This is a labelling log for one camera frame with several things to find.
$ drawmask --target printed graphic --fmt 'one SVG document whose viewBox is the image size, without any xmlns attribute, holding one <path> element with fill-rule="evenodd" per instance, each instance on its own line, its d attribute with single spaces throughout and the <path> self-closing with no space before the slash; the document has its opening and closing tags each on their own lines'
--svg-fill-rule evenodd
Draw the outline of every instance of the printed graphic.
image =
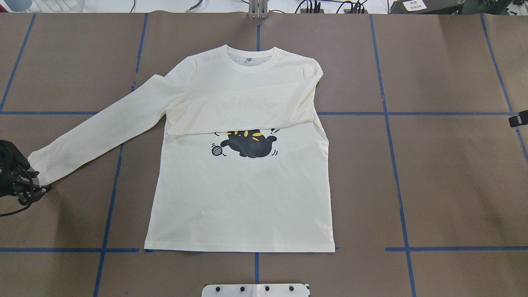
<svg viewBox="0 0 528 297">
<path fill-rule="evenodd" d="M 212 148 L 211 149 L 211 153 L 213 153 L 214 156 L 219 156 L 219 155 L 223 155 L 223 156 L 226 156 L 222 153 L 222 147 L 221 146 L 218 146 L 216 144 L 212 144 Z"/>
<path fill-rule="evenodd" d="M 272 129 L 271 134 L 278 132 L 280 129 Z M 272 144 L 277 138 L 273 135 L 265 137 L 258 129 L 246 131 L 229 131 L 225 133 L 228 139 L 222 141 L 220 146 L 213 143 L 211 153 L 214 156 L 224 155 L 223 148 L 228 146 L 230 149 L 239 152 L 241 157 L 261 158 L 269 155 Z"/>
</svg>

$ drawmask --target blue tape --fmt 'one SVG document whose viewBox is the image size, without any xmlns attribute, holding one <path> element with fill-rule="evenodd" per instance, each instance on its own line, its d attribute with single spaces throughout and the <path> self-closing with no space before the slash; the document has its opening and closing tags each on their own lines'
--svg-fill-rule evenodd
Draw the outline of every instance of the blue tape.
<svg viewBox="0 0 528 297">
<path fill-rule="evenodd" d="M 143 41 L 145 40 L 145 31 L 147 31 L 147 21 L 148 21 L 148 13 L 145 14 L 145 19 L 143 20 L 143 31 L 141 32 L 139 50 L 137 51 L 136 74 L 139 73 L 139 62 L 141 61 L 141 53 L 143 51 Z"/>
<path fill-rule="evenodd" d="M 318 112 L 320 116 L 515 116 L 516 113 Z"/>
<path fill-rule="evenodd" d="M 97 112 L 0 112 L 3 115 L 94 115 Z"/>
<path fill-rule="evenodd" d="M 105 253 L 101 253 L 101 256 L 99 257 L 99 268 L 97 269 L 96 285 L 93 288 L 93 297 L 97 297 L 97 294 L 99 293 L 99 284 L 101 283 L 102 266 L 104 262 Z"/>
<path fill-rule="evenodd" d="M 349 113 L 319 112 L 317 114 L 320 116 L 382 116 L 382 115 L 385 115 L 385 113 L 377 113 L 377 112 L 349 112 Z"/>
<path fill-rule="evenodd" d="M 0 253 L 100 253 L 101 248 L 2 247 Z"/>
<path fill-rule="evenodd" d="M 105 248 L 105 253 L 139 253 L 139 248 Z"/>
<path fill-rule="evenodd" d="M 370 17 L 370 29 L 372 31 L 372 42 L 374 44 L 374 55 L 376 57 L 376 67 L 378 69 L 378 79 L 380 82 L 381 98 L 383 99 L 383 112 L 385 115 L 385 126 L 387 130 L 387 137 L 389 138 L 389 148 L 390 148 L 391 160 L 392 160 L 392 171 L 394 173 L 394 179 L 396 180 L 396 188 L 398 191 L 398 201 L 400 203 L 400 221 L 401 221 L 401 229 L 403 231 L 403 242 L 405 244 L 405 247 L 409 247 L 409 239 L 407 237 L 407 226 L 405 223 L 405 214 L 403 212 L 403 202 L 401 199 L 400 181 L 398 178 L 398 168 L 396 167 L 396 158 L 394 156 L 394 146 L 392 144 L 392 134 L 391 134 L 390 123 L 389 123 L 389 112 L 387 109 L 387 103 L 385 100 L 385 89 L 383 87 L 383 79 L 381 76 L 380 56 L 378 54 L 378 44 L 376 43 L 376 32 L 374 29 L 374 19 L 372 17 L 372 14 L 370 14 L 369 17 Z M 411 293 L 413 297 L 416 297 L 416 286 L 414 284 L 414 272 L 412 269 L 411 253 L 409 251 L 406 251 L 406 256 L 407 256 L 407 269 L 409 271 L 409 280 L 411 283 Z"/>
<path fill-rule="evenodd" d="M 497 61 L 495 60 L 495 54 L 493 53 L 492 45 L 489 41 L 488 36 L 488 29 L 486 27 L 486 22 L 484 21 L 484 14 L 480 14 L 480 21 L 482 22 L 482 29 L 484 30 L 484 37 L 486 38 L 486 43 L 488 44 L 489 54 L 492 57 L 493 66 L 495 67 L 495 71 L 497 72 L 497 77 L 499 80 L 499 83 L 501 84 L 502 93 L 504 94 L 504 99 L 506 99 L 506 104 L 508 105 L 508 110 L 510 113 L 513 112 L 512 110 L 512 104 L 510 103 L 510 98 L 508 97 L 508 93 L 506 92 L 506 88 L 504 87 L 504 81 L 502 80 L 501 72 L 498 69 Z M 523 138 L 521 137 L 521 133 L 519 133 L 518 128 L 515 128 L 517 139 L 519 140 L 519 143 L 521 145 L 521 150 L 523 152 L 524 161 L 526 162 L 526 165 L 528 166 L 528 153 L 526 152 L 526 146 L 524 145 Z"/>
<path fill-rule="evenodd" d="M 260 253 L 255 253 L 255 283 L 260 283 L 260 275 L 259 275 L 259 264 L 260 264 Z"/>
<path fill-rule="evenodd" d="M 257 25 L 257 51 L 260 51 L 260 25 Z"/>
<path fill-rule="evenodd" d="M 386 247 L 386 252 L 457 252 L 476 250 L 528 250 L 528 246 L 416 246 Z"/>
<path fill-rule="evenodd" d="M 22 46 L 20 47 L 20 51 L 18 52 L 18 57 L 16 57 L 15 66 L 13 67 L 13 71 L 11 71 L 11 76 L 9 77 L 9 81 L 7 82 L 7 87 L 4 91 L 4 96 L 2 97 L 2 102 L 0 103 L 0 112 L 4 108 L 5 101 L 7 100 L 7 94 L 9 93 L 9 89 L 11 88 L 11 83 L 13 82 L 13 79 L 15 78 L 16 69 L 18 68 L 18 63 L 20 63 L 20 59 L 22 58 L 22 53 L 24 52 L 24 49 L 26 48 L 27 40 L 30 37 L 31 29 L 33 28 L 33 23 L 35 23 L 36 13 L 33 14 L 31 17 L 31 22 L 29 27 L 27 28 L 26 37 L 24 37 L 24 42 L 22 42 Z"/>
<path fill-rule="evenodd" d="M 506 93 L 506 88 L 504 87 L 504 82 L 502 81 L 501 72 L 498 70 L 497 61 L 495 60 L 495 55 L 493 54 L 492 45 L 489 42 L 489 36 L 488 36 L 488 29 L 486 28 L 486 22 L 484 21 L 484 14 L 480 14 L 480 21 L 482 22 L 482 28 L 484 29 L 484 37 L 486 38 L 486 43 L 488 44 L 488 50 L 489 54 L 492 56 L 493 66 L 495 67 L 495 71 L 497 72 L 498 81 L 501 84 L 502 93 L 504 94 L 504 98 L 506 98 L 506 104 L 508 105 L 508 110 L 513 112 L 512 105 L 510 104 L 510 99 L 508 98 L 508 94 Z"/>
<path fill-rule="evenodd" d="M 145 32 L 147 29 L 147 21 L 148 21 L 148 13 L 145 14 L 145 19 L 143 20 L 143 30 L 141 32 L 141 40 L 139 42 L 139 50 L 137 52 L 137 63 L 136 63 L 136 74 L 139 73 L 139 63 L 141 61 L 141 54 L 143 52 L 143 42 L 145 41 Z M 117 191 L 117 180 L 119 178 L 119 172 L 121 170 L 121 160 L 123 156 L 123 147 L 124 144 L 121 144 L 119 148 L 119 158 L 117 159 L 117 168 L 116 168 L 116 175 L 114 177 L 114 186 L 112 188 L 112 197 L 110 199 L 110 206 L 108 208 L 108 218 L 106 220 L 106 227 L 105 227 L 105 236 L 102 241 L 102 252 L 101 257 L 99 259 L 99 269 L 97 270 L 97 278 L 96 278 L 96 284 L 95 288 L 93 289 L 93 297 L 97 297 L 97 294 L 99 293 L 99 284 L 101 282 L 101 274 L 102 274 L 102 268 L 105 263 L 105 252 L 106 252 L 106 246 L 108 242 L 108 234 L 110 232 L 110 223 L 112 221 L 112 212 L 114 210 L 114 201 L 116 199 L 116 191 Z"/>
</svg>

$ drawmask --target long-sleeve t-shirt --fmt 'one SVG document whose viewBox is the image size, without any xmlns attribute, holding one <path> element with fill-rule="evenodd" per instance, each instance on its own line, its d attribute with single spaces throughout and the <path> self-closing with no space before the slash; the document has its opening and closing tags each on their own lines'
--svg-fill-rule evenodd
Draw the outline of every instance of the long-sleeve t-shirt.
<svg viewBox="0 0 528 297">
<path fill-rule="evenodd" d="M 166 115 L 145 249 L 334 252 L 322 75 L 279 48 L 224 45 L 152 76 L 29 162 L 50 184 Z"/>
</svg>

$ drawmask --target metal bracket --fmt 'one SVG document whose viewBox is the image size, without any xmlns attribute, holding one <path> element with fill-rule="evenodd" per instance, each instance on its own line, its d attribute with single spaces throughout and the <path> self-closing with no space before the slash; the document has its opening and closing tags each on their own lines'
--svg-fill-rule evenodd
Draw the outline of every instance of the metal bracket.
<svg viewBox="0 0 528 297">
<path fill-rule="evenodd" d="M 202 297 L 310 297 L 309 284 L 206 285 Z"/>
<path fill-rule="evenodd" d="M 518 116 L 511 117 L 508 120 L 510 121 L 511 128 L 528 125 L 528 110 L 520 112 Z"/>
<path fill-rule="evenodd" d="M 267 18 L 268 0 L 249 0 L 249 18 Z"/>
</svg>

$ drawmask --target black clamp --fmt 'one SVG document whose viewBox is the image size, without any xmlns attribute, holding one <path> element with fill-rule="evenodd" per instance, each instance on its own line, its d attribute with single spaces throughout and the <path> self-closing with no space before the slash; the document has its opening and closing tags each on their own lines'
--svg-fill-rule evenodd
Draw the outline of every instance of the black clamp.
<svg viewBox="0 0 528 297">
<path fill-rule="evenodd" d="M 508 119 L 510 121 L 510 127 L 517 127 L 521 125 L 528 125 L 528 110 L 520 112 L 518 116 L 514 116 Z"/>
<path fill-rule="evenodd" d="M 18 197 L 20 205 L 25 206 L 0 217 L 10 216 L 21 212 L 39 201 L 44 194 L 51 190 L 50 185 L 37 185 L 33 179 L 39 174 L 30 169 L 30 163 L 17 147 L 6 140 L 0 140 L 0 197 Z"/>
</svg>

